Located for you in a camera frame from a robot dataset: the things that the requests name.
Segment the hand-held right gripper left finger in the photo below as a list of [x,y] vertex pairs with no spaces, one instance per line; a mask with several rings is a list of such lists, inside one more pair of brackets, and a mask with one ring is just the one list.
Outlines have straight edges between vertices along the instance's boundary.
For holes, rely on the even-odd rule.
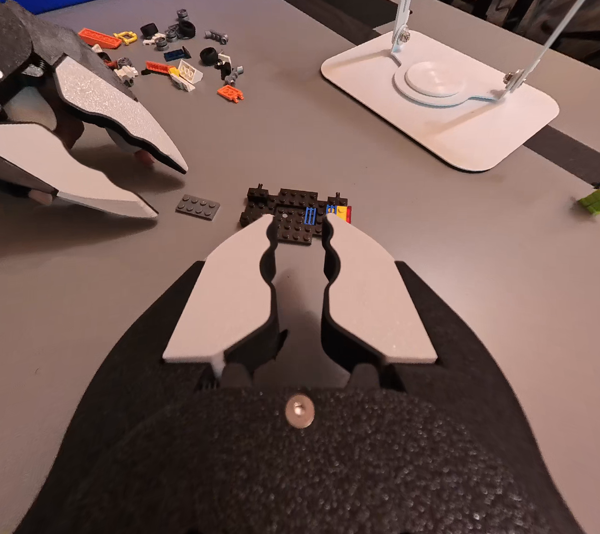
[[264,215],[207,256],[163,361],[260,366],[277,354],[277,245],[274,217]]

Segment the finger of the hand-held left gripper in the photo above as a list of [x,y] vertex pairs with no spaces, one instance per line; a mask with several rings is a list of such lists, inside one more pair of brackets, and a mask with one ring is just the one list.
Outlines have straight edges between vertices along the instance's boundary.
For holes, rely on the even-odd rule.
[[43,125],[2,123],[1,159],[49,185],[64,201],[128,218],[158,216],[141,197],[75,160],[62,141]]
[[62,101],[82,120],[115,131],[130,146],[187,173],[188,165],[175,143],[139,101],[69,56],[58,61],[53,79]]

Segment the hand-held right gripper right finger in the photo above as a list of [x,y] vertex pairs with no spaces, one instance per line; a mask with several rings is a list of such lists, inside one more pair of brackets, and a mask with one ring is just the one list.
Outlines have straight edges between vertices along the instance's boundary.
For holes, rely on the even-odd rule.
[[352,224],[323,224],[322,347],[341,366],[434,364],[438,354],[393,256]]

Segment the dark grey lego plate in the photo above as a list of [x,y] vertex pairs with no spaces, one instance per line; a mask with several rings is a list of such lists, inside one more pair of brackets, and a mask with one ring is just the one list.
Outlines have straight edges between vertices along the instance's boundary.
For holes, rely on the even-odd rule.
[[206,221],[213,221],[220,209],[220,203],[214,200],[184,194],[176,205],[176,213],[190,215]]

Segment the black lego chassis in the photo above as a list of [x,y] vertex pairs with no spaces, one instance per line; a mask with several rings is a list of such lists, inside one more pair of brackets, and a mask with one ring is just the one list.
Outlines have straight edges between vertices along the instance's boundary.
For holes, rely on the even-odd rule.
[[[348,199],[340,193],[320,200],[318,193],[298,189],[281,188],[271,194],[262,184],[249,188],[247,202],[239,218],[241,227],[246,227],[264,215],[274,217],[277,225],[277,238],[281,243],[309,246],[315,238],[321,238],[325,222],[326,205],[350,206]],[[318,207],[318,217],[313,226],[304,224],[307,207]]]

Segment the lime green lego minifigure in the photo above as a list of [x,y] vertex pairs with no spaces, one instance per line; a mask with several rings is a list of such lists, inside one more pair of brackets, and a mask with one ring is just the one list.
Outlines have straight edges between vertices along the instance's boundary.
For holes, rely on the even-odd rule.
[[587,210],[590,215],[598,216],[599,215],[599,195],[600,190],[596,188],[593,192],[589,193],[587,196],[580,198],[577,200],[577,204]]

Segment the pile of lego pieces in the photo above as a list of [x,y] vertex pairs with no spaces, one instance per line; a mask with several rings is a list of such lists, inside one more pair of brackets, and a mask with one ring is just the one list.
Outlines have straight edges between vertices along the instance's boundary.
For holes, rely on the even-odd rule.
[[[145,68],[137,70],[131,60],[126,57],[112,60],[107,50],[117,50],[121,46],[130,46],[138,41],[138,36],[133,31],[124,31],[106,35],[89,28],[81,29],[77,34],[90,49],[103,61],[105,67],[111,70],[124,85],[130,87],[140,75],[152,73],[168,77],[179,89],[192,92],[196,85],[203,79],[199,67],[191,63],[192,54],[184,45],[170,49],[171,43],[183,43],[196,36],[196,27],[190,21],[187,10],[177,11],[177,22],[166,29],[165,33],[159,32],[155,23],[148,23],[141,27],[142,44],[151,47],[161,61],[147,60]],[[217,94],[231,103],[244,100],[244,94],[236,87],[236,81],[244,73],[242,65],[233,65],[231,58],[222,48],[228,43],[229,37],[225,33],[213,29],[204,32],[204,39],[217,43],[220,48],[213,45],[200,50],[199,64],[212,67],[220,72],[222,86]]]

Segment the white book stand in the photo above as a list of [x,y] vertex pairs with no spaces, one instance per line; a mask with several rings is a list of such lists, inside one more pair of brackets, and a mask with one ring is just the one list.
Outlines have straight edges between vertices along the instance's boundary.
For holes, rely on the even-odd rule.
[[320,72],[450,167],[485,172],[559,115],[557,101],[526,80],[585,1],[512,73],[410,29],[411,0],[399,0],[391,32],[327,59]]

